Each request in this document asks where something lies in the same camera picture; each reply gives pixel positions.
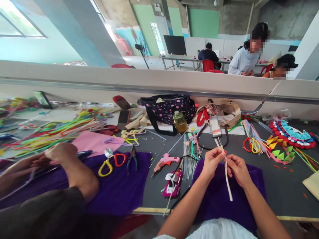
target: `felt sheet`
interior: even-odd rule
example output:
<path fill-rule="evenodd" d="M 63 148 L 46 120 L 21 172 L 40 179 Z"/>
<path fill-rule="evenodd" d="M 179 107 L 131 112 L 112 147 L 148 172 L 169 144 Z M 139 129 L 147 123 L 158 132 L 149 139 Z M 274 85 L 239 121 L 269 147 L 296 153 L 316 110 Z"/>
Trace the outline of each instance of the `felt sheet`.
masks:
<path fill-rule="evenodd" d="M 84 160 L 97 176 L 100 182 L 100 191 L 93 201 L 87 206 L 88 214 L 109 214 L 123 216 L 131 213 L 142 205 L 145 181 L 151 162 L 150 153 L 136 153 L 138 170 L 135 172 L 135 161 L 131 160 L 130 174 L 127 175 L 126 165 L 117 168 L 114 158 L 110 159 L 113 172 L 106 177 L 99 177 L 98 171 L 102 163 L 107 159 L 105 155 L 98 155 Z M 102 173 L 106 174 L 108 167 L 105 166 Z M 31 181 L 27 186 L 12 196 L 0 201 L 0 209 L 22 203 L 32 197 L 50 190 L 63 190 L 68 188 L 68 180 L 63 169 L 58 169 L 42 177 Z"/>
<path fill-rule="evenodd" d="M 104 135 L 100 133 L 94 133 L 91 131 L 83 131 L 73 142 L 78 151 L 87 151 L 93 150 L 95 153 L 92 154 L 93 156 L 104 154 L 104 150 L 106 148 L 111 148 L 113 152 L 117 150 L 121 143 L 125 141 L 125 139 L 120 137 L 114 137 L 114 143 L 104 144 L 106 139 L 111 138 L 112 136 Z"/>
<path fill-rule="evenodd" d="M 193 183 L 197 180 L 204 166 L 201 159 L 194 171 Z M 263 171 L 255 166 L 247 165 L 253 183 L 266 199 L 266 190 L 263 178 Z M 257 225 L 253 212 L 249 206 L 245 192 L 237 183 L 235 177 L 228 177 L 229 186 L 232 191 L 233 201 L 229 200 L 228 189 L 225 178 L 225 165 L 217 166 L 215 176 L 211 180 L 203 201 L 199 207 L 194 223 L 200 223 L 213 218 L 231 219 L 244 228 L 256 234 Z"/>

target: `purple felt cloth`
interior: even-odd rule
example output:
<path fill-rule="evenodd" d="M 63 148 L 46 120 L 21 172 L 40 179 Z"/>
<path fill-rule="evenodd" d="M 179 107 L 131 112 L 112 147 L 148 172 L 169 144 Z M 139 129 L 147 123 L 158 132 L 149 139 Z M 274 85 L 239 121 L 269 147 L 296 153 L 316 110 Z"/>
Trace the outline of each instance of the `purple felt cloth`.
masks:
<path fill-rule="evenodd" d="M 87 206 L 88 214 L 109 214 L 123 216 L 131 213 L 142 205 L 142 198 L 146 177 L 151 162 L 150 153 L 136 153 L 138 170 L 135 172 L 135 161 L 131 160 L 130 174 L 127 175 L 126 165 L 117 168 L 114 159 L 110 160 L 113 172 L 106 177 L 99 177 L 98 171 L 102 163 L 107 159 L 105 155 L 98 155 L 84 160 L 100 181 L 100 191 L 95 199 Z M 107 165 L 102 173 L 108 172 Z M 22 203 L 32 197 L 50 190 L 68 188 L 68 180 L 63 169 L 58 169 L 42 177 L 32 180 L 26 187 L 22 188 L 12 196 L 0 201 L 0 209 Z"/>
<path fill-rule="evenodd" d="M 202 172 L 203 166 L 204 160 L 201 159 L 195 169 L 193 183 Z M 266 199 L 263 171 L 252 165 L 247 165 L 247 168 L 253 183 Z M 206 190 L 194 223 L 223 217 L 239 223 L 255 235 L 257 225 L 243 188 L 239 186 L 235 177 L 228 177 L 228 182 L 230 190 L 232 191 L 232 202 L 229 200 L 225 178 L 225 165 L 219 164 L 215 176 Z"/>

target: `green paper triangle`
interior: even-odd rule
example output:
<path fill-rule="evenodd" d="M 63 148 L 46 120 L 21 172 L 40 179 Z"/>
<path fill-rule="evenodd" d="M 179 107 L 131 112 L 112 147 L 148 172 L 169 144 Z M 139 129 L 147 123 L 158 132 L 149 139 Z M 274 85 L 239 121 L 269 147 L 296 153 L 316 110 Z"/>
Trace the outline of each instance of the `green paper triangle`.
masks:
<path fill-rule="evenodd" d="M 289 160 L 290 160 L 290 156 L 287 155 L 287 156 L 285 157 L 284 161 L 289 161 Z"/>
<path fill-rule="evenodd" d="M 274 150 L 272 153 L 277 157 L 280 154 L 280 150 Z"/>
<path fill-rule="evenodd" d="M 280 154 L 277 159 L 280 159 L 281 161 L 283 161 L 283 157 L 285 156 L 285 153 Z"/>
<path fill-rule="evenodd" d="M 292 151 L 292 147 L 293 147 L 293 146 L 287 147 L 287 152 L 291 152 L 291 151 Z"/>

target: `wooden table edge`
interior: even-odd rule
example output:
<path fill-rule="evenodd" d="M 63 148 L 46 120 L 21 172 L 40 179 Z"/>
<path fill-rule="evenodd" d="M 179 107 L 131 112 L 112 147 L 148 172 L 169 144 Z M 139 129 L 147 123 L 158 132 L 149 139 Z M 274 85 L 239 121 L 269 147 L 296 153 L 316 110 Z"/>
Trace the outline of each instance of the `wooden table edge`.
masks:
<path fill-rule="evenodd" d="M 151 207 L 139 207 L 133 211 L 133 213 L 140 214 L 153 214 L 160 215 L 165 212 L 165 208 L 151 208 Z M 292 216 L 277 216 L 279 220 L 282 221 L 302 221 L 302 222 L 319 222 L 319 218 L 311 217 L 292 217 Z"/>

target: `white clothing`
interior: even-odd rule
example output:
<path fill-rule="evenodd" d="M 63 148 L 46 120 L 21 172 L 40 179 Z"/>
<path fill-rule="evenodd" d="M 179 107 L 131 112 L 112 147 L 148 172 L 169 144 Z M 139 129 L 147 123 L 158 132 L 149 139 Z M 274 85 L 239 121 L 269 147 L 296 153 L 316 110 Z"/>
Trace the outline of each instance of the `white clothing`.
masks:
<path fill-rule="evenodd" d="M 258 61 L 259 54 L 249 53 L 247 49 L 242 47 L 234 55 L 229 64 L 228 74 L 241 75 L 242 72 L 249 73 L 251 70 L 255 72 L 255 65 Z"/>
<path fill-rule="evenodd" d="M 203 222 L 187 239 L 257 239 L 251 232 L 229 219 L 219 218 Z M 161 235 L 155 239 L 175 239 Z"/>

